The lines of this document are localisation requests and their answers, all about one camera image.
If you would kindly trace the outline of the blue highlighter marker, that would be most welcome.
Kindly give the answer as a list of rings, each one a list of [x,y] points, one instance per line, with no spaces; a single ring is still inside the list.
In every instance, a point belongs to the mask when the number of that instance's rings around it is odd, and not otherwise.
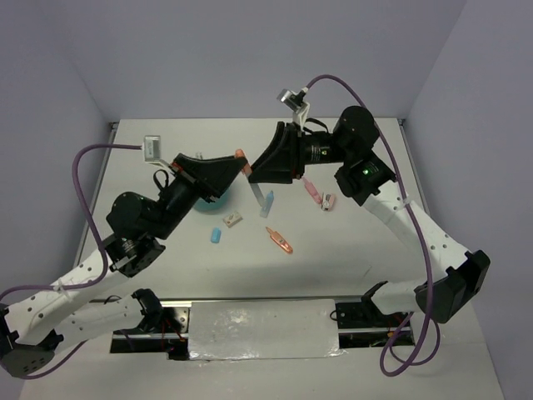
[[[265,196],[265,199],[264,199],[264,203],[263,203],[263,206],[262,206],[262,209],[260,211],[260,217],[261,218],[267,218],[270,211],[271,211],[271,206],[274,202],[274,192],[273,191],[270,191],[266,196]]]

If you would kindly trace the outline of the blue marker cap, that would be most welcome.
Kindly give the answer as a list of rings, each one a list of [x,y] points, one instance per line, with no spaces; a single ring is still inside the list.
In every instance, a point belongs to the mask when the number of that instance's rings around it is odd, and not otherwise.
[[[212,233],[210,236],[210,242],[214,244],[218,244],[221,241],[222,237],[222,230],[219,227],[215,227],[212,229]]]

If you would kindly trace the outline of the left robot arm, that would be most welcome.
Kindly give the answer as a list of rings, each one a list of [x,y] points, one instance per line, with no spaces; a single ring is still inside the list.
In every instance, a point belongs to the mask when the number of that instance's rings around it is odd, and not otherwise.
[[[101,238],[90,227],[94,253],[47,286],[25,286],[29,298],[1,306],[1,364],[7,373],[42,378],[51,372],[47,365],[70,347],[108,332],[151,333],[164,325],[168,315],[150,289],[100,306],[92,300],[150,267],[197,201],[215,202],[246,164],[245,157],[202,160],[178,154],[158,170],[165,178],[154,182],[156,200],[135,192],[119,195],[107,215],[111,234]]]

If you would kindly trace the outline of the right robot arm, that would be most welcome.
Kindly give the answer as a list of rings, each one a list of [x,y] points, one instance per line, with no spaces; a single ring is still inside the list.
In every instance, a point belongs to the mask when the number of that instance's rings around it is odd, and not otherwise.
[[[363,296],[363,319],[380,326],[393,313],[423,312],[447,323],[481,290],[491,260],[459,244],[408,198],[397,173],[373,150],[379,137],[374,117],[360,106],[347,107],[331,132],[304,133],[293,122],[279,122],[248,179],[290,184],[303,177],[307,165],[339,164],[335,179],[341,193],[431,267],[431,276],[421,281],[374,285]]]

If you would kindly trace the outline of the teal round organizer container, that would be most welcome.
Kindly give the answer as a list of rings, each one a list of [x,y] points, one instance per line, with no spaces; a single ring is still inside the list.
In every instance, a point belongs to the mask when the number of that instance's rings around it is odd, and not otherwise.
[[[214,202],[207,202],[202,198],[199,198],[195,203],[193,209],[199,213],[211,213],[221,208],[224,208],[229,201],[231,196],[231,189],[228,188],[220,197],[218,197]]]

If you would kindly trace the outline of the white eraser box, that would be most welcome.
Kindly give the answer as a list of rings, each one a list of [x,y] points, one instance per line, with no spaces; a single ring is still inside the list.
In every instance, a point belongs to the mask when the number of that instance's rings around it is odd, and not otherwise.
[[[239,212],[232,212],[226,215],[222,220],[228,228],[231,228],[242,220],[242,215]]]

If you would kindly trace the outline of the orange utility cutter pen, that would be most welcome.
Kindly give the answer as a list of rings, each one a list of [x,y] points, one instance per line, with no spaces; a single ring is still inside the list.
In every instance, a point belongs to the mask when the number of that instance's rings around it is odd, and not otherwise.
[[[291,244],[278,232],[270,227],[266,227],[270,239],[285,253],[293,254],[293,247]]]

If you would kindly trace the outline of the silver foil cover plate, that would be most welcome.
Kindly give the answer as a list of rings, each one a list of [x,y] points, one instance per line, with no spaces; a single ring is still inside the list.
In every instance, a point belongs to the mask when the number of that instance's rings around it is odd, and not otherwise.
[[[334,302],[195,302],[188,351],[192,360],[329,358],[342,354]]]

